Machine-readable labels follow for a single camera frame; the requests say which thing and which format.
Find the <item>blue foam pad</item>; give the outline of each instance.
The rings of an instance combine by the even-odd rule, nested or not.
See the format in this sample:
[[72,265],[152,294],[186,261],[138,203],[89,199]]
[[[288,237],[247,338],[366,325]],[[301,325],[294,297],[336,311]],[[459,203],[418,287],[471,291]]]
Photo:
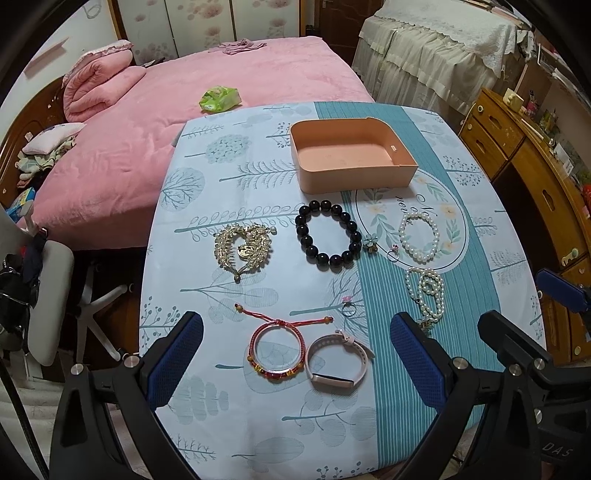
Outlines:
[[439,412],[447,401],[443,374],[399,313],[390,323],[390,341],[423,403]]
[[196,313],[148,376],[146,401],[152,411],[170,401],[202,340],[203,321]]
[[589,309],[583,290],[566,281],[550,270],[543,269],[535,276],[537,287],[573,313],[583,313]]

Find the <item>pillow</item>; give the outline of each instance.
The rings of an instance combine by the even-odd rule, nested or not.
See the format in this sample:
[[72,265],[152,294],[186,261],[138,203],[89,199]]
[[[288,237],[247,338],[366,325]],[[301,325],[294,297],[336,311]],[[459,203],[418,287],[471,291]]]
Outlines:
[[86,67],[91,61],[104,57],[105,55],[115,53],[117,51],[131,50],[133,46],[134,44],[132,44],[128,40],[117,40],[116,42],[113,42],[107,45],[106,47],[96,48],[94,50],[89,50],[85,52],[85,54],[78,59],[78,61],[72,67],[72,69],[64,75],[61,81],[62,88],[66,86],[68,80],[70,80],[76,74],[76,72],[79,72],[81,69]]
[[59,147],[66,138],[76,135],[83,128],[82,123],[60,124],[46,128],[26,144],[22,152],[25,155],[47,155]]

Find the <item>folded pink quilt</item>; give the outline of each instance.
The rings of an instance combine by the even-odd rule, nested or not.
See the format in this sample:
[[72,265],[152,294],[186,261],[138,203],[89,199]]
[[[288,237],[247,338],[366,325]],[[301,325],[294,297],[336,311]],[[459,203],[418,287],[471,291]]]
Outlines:
[[143,67],[128,67],[131,59],[131,51],[119,51],[77,72],[64,91],[66,119],[84,122],[123,97],[145,75]]
[[204,51],[147,69],[121,100],[87,121],[37,193],[34,220],[73,249],[148,245],[171,142],[185,122],[203,116],[199,100],[213,86],[237,88],[241,108],[373,101],[322,39],[265,41],[241,55]]

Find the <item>wardrobe door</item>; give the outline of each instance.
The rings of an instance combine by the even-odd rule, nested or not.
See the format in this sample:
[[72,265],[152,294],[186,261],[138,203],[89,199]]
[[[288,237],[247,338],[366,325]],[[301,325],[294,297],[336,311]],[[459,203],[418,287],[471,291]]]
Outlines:
[[178,57],[164,0],[119,0],[118,5],[137,65]]
[[232,0],[236,38],[300,36],[300,0]]
[[178,55],[234,41],[230,0],[166,0]]

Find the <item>green plastic bag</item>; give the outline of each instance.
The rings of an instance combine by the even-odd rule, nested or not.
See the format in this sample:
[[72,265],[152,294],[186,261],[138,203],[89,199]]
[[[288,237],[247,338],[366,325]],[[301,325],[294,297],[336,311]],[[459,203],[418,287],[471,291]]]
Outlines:
[[229,87],[213,87],[210,88],[202,96],[199,105],[201,109],[210,113],[220,113],[230,110],[233,106],[240,105],[242,99],[238,93],[238,89]]

